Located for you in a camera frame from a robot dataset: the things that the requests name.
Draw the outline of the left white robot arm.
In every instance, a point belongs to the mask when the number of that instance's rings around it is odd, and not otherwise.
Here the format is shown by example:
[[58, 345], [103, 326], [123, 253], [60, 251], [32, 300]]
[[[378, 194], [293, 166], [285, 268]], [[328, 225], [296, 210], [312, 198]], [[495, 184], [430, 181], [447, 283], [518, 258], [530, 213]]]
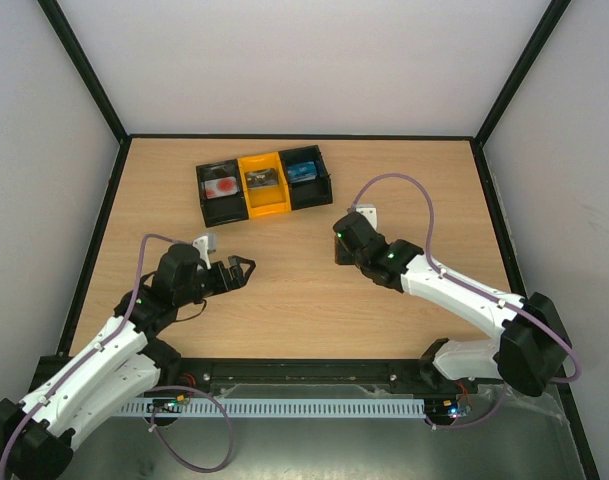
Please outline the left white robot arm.
[[174, 242], [156, 270], [136, 271], [96, 336], [56, 374], [18, 402], [0, 401], [0, 478], [56, 479], [90, 433], [124, 403], [173, 391], [181, 356], [159, 334], [184, 306], [244, 287], [256, 264], [209, 258], [208, 238]]

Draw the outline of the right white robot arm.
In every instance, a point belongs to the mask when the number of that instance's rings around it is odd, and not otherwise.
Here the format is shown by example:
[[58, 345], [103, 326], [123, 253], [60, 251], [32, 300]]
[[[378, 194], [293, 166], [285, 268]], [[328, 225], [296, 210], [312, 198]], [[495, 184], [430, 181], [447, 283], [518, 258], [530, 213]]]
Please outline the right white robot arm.
[[444, 265], [405, 240], [392, 243], [367, 217], [353, 211], [334, 226], [344, 262], [374, 284], [419, 297], [464, 319], [485, 339], [438, 339], [420, 359], [420, 379], [439, 392], [453, 381], [502, 380], [538, 397], [553, 383], [571, 345], [554, 303], [534, 293], [525, 298], [492, 289]]

